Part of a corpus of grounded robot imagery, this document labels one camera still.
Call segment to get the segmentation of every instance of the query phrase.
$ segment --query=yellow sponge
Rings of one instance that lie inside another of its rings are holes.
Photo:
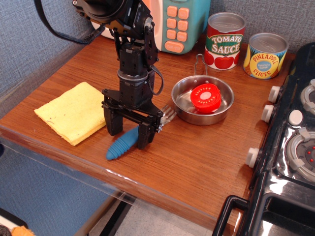
[[[105,126],[103,99],[100,91],[82,82],[35,113],[75,146]]]

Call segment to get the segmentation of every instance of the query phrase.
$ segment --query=black stove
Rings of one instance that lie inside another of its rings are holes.
[[[222,235],[233,208],[243,211],[236,235],[315,236],[315,42],[296,54],[282,87],[272,87],[262,119],[269,128],[254,168],[250,197],[227,197],[213,235]]]

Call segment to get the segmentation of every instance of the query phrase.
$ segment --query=metal can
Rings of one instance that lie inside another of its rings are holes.
[[[250,37],[243,68],[258,79],[271,79],[281,70],[288,41],[274,33],[257,33]]]
[[[208,19],[205,62],[213,69],[227,70],[237,65],[246,21],[235,13],[219,12]]]

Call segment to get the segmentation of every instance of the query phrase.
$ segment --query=pan handle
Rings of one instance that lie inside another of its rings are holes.
[[[195,75],[197,75],[197,64],[199,61],[199,59],[198,59],[199,56],[202,58],[202,63],[205,65],[205,69],[206,69],[206,75],[208,75],[207,64],[205,62],[203,54],[201,54],[201,53],[197,54],[197,56],[196,56],[196,63],[195,63],[195,67],[194,67],[195,68]]]
[[[216,223],[216,226],[213,230],[212,236],[222,236],[225,230],[227,221],[230,217],[230,214],[234,208],[243,210],[244,213],[248,209],[249,201],[243,198],[240,198],[235,195],[230,195],[225,199],[224,205],[220,212],[220,216]]]

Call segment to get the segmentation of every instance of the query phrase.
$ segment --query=stove knob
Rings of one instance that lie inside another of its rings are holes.
[[[303,121],[303,114],[299,110],[293,110],[288,118],[289,123],[292,126],[297,126]]]
[[[280,91],[279,86],[272,86],[269,93],[268,101],[272,103],[276,103],[278,95],[279,95],[279,91]]]
[[[261,119],[264,122],[269,123],[274,107],[275,107],[274,105],[266,105],[265,106],[265,108],[262,112],[262,115],[261,115]]]
[[[258,157],[259,149],[257,148],[250,148],[246,157],[245,164],[251,168],[254,168],[256,159]]]

